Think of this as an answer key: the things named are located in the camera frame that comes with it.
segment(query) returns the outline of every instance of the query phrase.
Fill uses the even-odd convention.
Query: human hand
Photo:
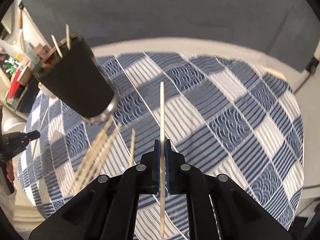
[[[7,164],[7,178],[11,183],[13,183],[14,173],[13,173],[12,160],[8,161],[6,164]]]

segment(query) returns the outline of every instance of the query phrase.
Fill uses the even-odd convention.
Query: blue and white tablecloth
[[[303,186],[303,128],[288,83],[262,66],[219,57],[174,53],[123,54],[98,58],[100,71],[120,90],[114,112],[121,132],[102,173],[129,167],[131,129],[134,160],[153,150],[159,138],[160,82],[165,87],[165,131],[186,162],[209,175],[225,173],[289,228]],[[84,122],[62,101],[38,94],[26,131],[41,138],[20,155],[19,182],[38,211],[49,217],[72,196],[67,190],[103,123]],[[166,199],[166,239],[188,239],[184,195]],[[139,200],[135,238],[160,239],[156,196]]]

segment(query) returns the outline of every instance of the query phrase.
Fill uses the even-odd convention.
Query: gray panel
[[[217,40],[256,49],[304,69],[320,38],[305,0],[23,0],[48,42],[65,23],[90,46],[153,38]]]

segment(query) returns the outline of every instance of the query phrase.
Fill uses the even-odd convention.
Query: round table
[[[116,176],[129,167],[132,129],[135,163],[153,150],[163,81],[165,131],[173,150],[203,173],[230,176],[289,228],[303,186],[303,128],[285,80],[264,67],[218,56],[132,53],[98,57],[98,62],[102,75],[119,88],[114,118],[123,125],[103,174]],[[104,125],[84,122],[65,103],[40,92],[27,132],[39,129],[47,108],[34,159],[32,142],[18,164],[19,182],[45,218],[72,198],[67,191],[74,172]],[[156,196],[140,196],[135,237],[160,239],[159,210]],[[185,196],[168,196],[165,210],[165,238],[188,238]]]

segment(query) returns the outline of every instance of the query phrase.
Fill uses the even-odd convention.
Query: checkered tablecloth
[[[102,173],[112,177],[128,168],[132,128],[134,161],[153,150],[163,81],[165,131],[173,149],[206,174],[229,175],[279,223],[290,226],[303,185],[303,128],[286,81],[261,66],[219,57],[139,53],[98,61],[101,73],[119,88],[114,118],[123,124]],[[27,132],[39,129],[48,107],[34,160],[32,142],[18,165],[19,182],[45,218],[72,197],[67,190],[74,172],[104,125],[84,122],[62,101],[40,92]],[[185,196],[168,196],[165,211],[165,238],[188,239]],[[142,195],[135,238],[160,239],[159,218],[157,197]]]

